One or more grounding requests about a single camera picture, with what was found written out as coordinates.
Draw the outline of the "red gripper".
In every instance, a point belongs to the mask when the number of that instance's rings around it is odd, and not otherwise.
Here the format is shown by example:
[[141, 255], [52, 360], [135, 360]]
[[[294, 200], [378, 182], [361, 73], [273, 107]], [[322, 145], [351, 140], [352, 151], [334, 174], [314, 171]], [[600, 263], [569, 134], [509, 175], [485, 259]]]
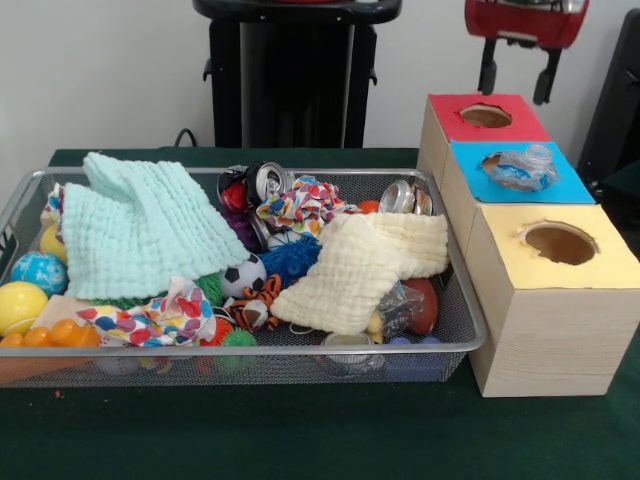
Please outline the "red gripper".
[[533, 93], [535, 105], [548, 104], [562, 49], [578, 36], [590, 1], [475, 1], [464, 4], [464, 17], [470, 35], [485, 37], [480, 64], [478, 91], [492, 95], [497, 64], [497, 39], [524, 41], [541, 47], [548, 56]]

